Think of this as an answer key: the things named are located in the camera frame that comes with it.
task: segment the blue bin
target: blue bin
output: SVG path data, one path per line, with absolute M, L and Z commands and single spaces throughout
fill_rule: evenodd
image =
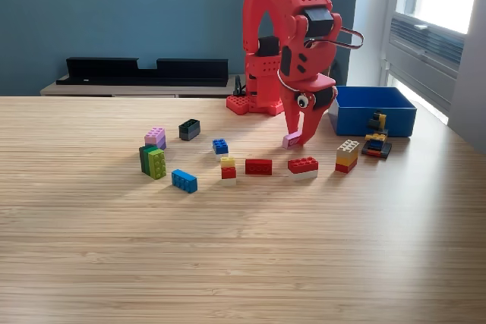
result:
M 337 87 L 339 95 L 329 108 L 338 136 L 365 136 L 366 127 L 379 109 L 387 115 L 389 137 L 410 137 L 417 108 L 395 87 Z

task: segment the purple lego brick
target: purple lego brick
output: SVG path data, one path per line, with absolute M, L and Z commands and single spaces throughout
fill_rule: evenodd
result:
M 166 136 L 164 136 L 159 142 L 157 142 L 157 144 L 145 143 L 145 146 L 157 146 L 157 148 L 164 150 L 167 148 Z
M 145 144 L 156 145 L 162 138 L 166 137 L 166 130 L 162 127 L 154 127 L 145 135 Z
M 295 133 L 292 133 L 292 134 L 285 136 L 283 138 L 282 147 L 285 148 L 285 149 L 291 148 L 292 146 L 294 146 L 298 142 L 298 139 L 301 137 L 301 135 L 302 135 L 302 132 L 297 131 Z

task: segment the white wall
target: white wall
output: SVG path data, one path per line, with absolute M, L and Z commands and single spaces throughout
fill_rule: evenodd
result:
M 486 153 L 486 0 L 475 0 L 449 126 Z
M 388 0 L 356 0 L 353 28 L 364 35 L 364 46 L 351 51 L 349 86 L 378 86 L 380 82 L 387 7 Z

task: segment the black tray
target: black tray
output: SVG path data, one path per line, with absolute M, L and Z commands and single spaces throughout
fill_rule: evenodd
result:
M 58 85 L 116 85 L 159 87 L 226 87 L 228 60 L 159 58 L 157 69 L 140 69 L 138 58 L 66 60 L 69 76 Z

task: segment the yellow lego brick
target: yellow lego brick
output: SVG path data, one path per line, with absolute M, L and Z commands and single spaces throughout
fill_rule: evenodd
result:
M 235 157 L 221 157 L 221 168 L 236 167 Z
M 380 129 L 385 129 L 385 124 L 387 122 L 387 116 L 385 114 L 380 114 Z
M 356 156 L 354 158 L 349 158 L 349 159 L 345 159 L 343 157 L 336 157 L 336 163 L 338 165 L 343 165 L 343 166 L 349 167 L 350 165 L 352 165 L 353 163 L 355 163 L 355 161 L 357 159 L 358 159 L 358 156 Z
M 358 158 L 359 142 L 347 140 L 337 149 L 336 157 L 353 162 Z
M 379 140 L 380 142 L 386 142 L 387 136 L 386 136 L 386 134 L 374 133 L 374 134 L 367 134 L 365 139 L 366 140 Z
M 165 177 L 167 172 L 164 151 L 156 149 L 155 151 L 149 152 L 148 155 L 150 177 L 154 180 L 159 180 L 160 178 Z

